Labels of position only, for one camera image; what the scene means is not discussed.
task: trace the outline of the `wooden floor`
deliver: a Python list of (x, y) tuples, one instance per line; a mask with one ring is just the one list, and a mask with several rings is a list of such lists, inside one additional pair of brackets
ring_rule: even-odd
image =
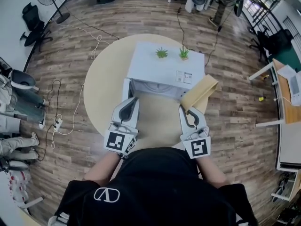
[[(112, 4), (91, 5), (93, 2), (70, 0), (66, 6), (84, 22), (119, 38), (153, 33), (182, 42), (182, 31), (176, 17), (179, 2), (116, 0)], [(202, 13), (189, 14), (182, 9), (179, 14), (185, 31), (184, 45), (205, 53), (206, 61), (216, 40), (216, 30), (207, 20), (215, 11), (216, 4)], [(116, 40), (83, 25), (73, 16), (64, 24), (83, 28), (95, 37), (102, 35), (103, 40), (109, 43)], [(253, 37), (247, 30), (248, 25), (243, 16), (237, 18), (232, 12), (219, 33), (216, 50), (205, 69), (207, 74), (219, 81), (219, 86), (209, 98), (205, 116), (211, 130), (212, 157), (231, 182), (245, 185), (260, 225), (271, 225), (284, 205), (282, 202), (272, 203), (270, 196), (279, 179), (279, 173), (274, 169), (277, 128), (255, 128), (255, 123), (276, 119), (277, 109), (271, 80), (256, 79), (252, 83), (248, 80), (248, 76), (264, 66), (258, 62), (258, 52), (248, 47)], [(58, 113), (63, 115), (61, 132), (67, 133), (72, 129), (72, 116), (80, 88), (92, 63), (90, 53), (96, 41), (75, 28), (60, 27), (54, 23), (48, 28), (52, 31), (53, 41), (43, 45), (40, 54), (34, 53), (27, 72), (36, 79), (39, 93), (44, 97), (54, 80), (62, 82)], [(100, 43), (96, 54), (106, 46), (106, 43)], [(55, 116), (57, 89), (58, 85), (55, 84), (51, 105), (47, 108), (47, 125), (43, 130), (30, 122), (21, 123), (24, 136), (30, 137), (32, 131), (37, 133), (41, 140), (37, 149), (40, 154), (44, 153), (46, 130)], [(263, 102), (258, 100), (261, 96), (266, 96)], [(55, 149), (50, 147), (51, 137), (52, 133), (49, 133), (44, 161), (31, 166), (32, 183), (29, 186), (31, 198), (44, 197), (43, 202), (31, 208), (33, 216), (44, 224), (56, 211), (68, 182), (82, 179), (104, 154), (103, 137), (91, 124), (83, 98), (75, 116), (74, 132), (68, 136), (55, 134)]]

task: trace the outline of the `label sticker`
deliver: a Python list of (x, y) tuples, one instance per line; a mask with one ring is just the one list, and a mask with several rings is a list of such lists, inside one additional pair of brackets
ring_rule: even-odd
[(192, 84), (192, 74), (191, 73), (184, 74), (184, 83)]
[(185, 75), (184, 72), (177, 71), (177, 75), (175, 77), (175, 81), (180, 82), (180, 83), (184, 83), (184, 75)]

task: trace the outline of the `pants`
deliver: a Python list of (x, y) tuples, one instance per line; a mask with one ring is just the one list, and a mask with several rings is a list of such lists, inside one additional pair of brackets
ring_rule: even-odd
[(225, 9), (231, 1), (234, 1), (234, 0), (220, 0), (219, 1), (218, 8), (217, 8), (215, 17), (213, 19), (213, 22), (215, 24), (218, 24), (218, 25), (221, 24), (222, 16), (224, 15)]
[(0, 156), (7, 157), (9, 159), (20, 160), (36, 159), (39, 155), (35, 151), (30, 151), (29, 153), (22, 153), (20, 151), (15, 150), (20, 147), (35, 146), (39, 143), (39, 140), (33, 137), (13, 137), (9, 139), (4, 139), (0, 141)]
[(41, 105), (43, 98), (31, 89), (12, 88), (12, 98), (10, 105), (20, 114), (29, 117), (33, 122), (42, 122), (44, 120), (45, 110)]

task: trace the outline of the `extension cord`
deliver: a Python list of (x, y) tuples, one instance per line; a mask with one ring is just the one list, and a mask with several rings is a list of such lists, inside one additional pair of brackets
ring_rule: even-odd
[(55, 121), (54, 127), (55, 127), (55, 131), (58, 131), (62, 125), (63, 120), (61, 118), (59, 118), (57, 121)]

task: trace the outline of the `baseboard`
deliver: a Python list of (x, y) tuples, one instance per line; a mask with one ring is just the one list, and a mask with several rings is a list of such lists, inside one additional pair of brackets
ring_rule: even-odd
[[(68, 1), (68, 0), (65, 0), (65, 1), (61, 4), (61, 6), (59, 7), (59, 9), (60, 9), (67, 1)], [(51, 20), (55, 17), (55, 15), (56, 15), (57, 13), (58, 13), (58, 11), (55, 11), (55, 13), (54, 13), (54, 14), (51, 16), (51, 18), (48, 20), (48, 22), (47, 22), (46, 25), (44, 26), (43, 32), (47, 29), (49, 23), (51, 22)], [(31, 50), (31, 52), (30, 52), (30, 54), (29, 54), (29, 56), (28, 56), (28, 58), (27, 58), (25, 67), (24, 67), (24, 69), (23, 69), (23, 72), (26, 72), (27, 67), (28, 67), (28, 64), (29, 64), (29, 61), (30, 61), (30, 59), (32, 58), (32, 55), (33, 55), (33, 53), (34, 53), (34, 51), (35, 51), (35, 48), (36, 48), (36, 43), (35, 43), (34, 46), (32, 47), (32, 50)]]

